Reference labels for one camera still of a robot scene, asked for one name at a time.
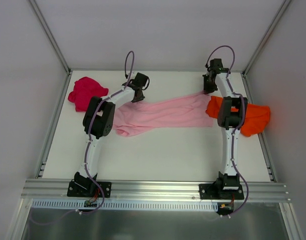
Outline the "pink t shirt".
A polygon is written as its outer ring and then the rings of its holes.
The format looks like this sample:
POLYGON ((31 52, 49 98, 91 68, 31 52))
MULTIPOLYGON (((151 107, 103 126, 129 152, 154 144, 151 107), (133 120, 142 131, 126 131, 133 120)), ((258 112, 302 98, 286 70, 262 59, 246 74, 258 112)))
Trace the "pink t shirt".
POLYGON ((213 119, 206 114, 211 97, 201 92, 149 103, 126 103, 115 111, 113 129, 133 137, 156 128, 207 128, 213 119))

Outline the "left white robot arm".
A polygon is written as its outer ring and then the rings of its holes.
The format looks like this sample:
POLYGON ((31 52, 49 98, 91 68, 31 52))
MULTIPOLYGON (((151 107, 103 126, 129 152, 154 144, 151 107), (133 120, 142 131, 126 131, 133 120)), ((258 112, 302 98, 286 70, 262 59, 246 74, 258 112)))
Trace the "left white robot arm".
POLYGON ((128 78, 117 92, 104 97, 91 98, 83 118, 87 136, 84 160, 69 183, 68 197, 92 199, 110 197, 110 183, 96 180, 101 148, 112 130, 115 111, 126 103, 144 100, 143 91, 149 84, 150 78, 147 75, 137 73, 135 78, 128 78))

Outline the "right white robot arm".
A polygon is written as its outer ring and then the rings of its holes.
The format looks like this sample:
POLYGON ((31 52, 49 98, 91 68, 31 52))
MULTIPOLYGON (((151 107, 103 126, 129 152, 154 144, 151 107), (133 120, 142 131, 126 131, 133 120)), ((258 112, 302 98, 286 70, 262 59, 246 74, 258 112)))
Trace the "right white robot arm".
POLYGON ((244 191, 241 185, 241 174, 237 168, 238 139, 241 127, 245 122, 248 100, 233 90, 229 80, 230 70, 223 67, 220 58, 214 58, 206 64, 204 93, 217 90, 222 95, 217 116, 217 124, 222 130, 223 154, 222 169, 213 183, 199 185, 202 200, 243 200, 244 191))

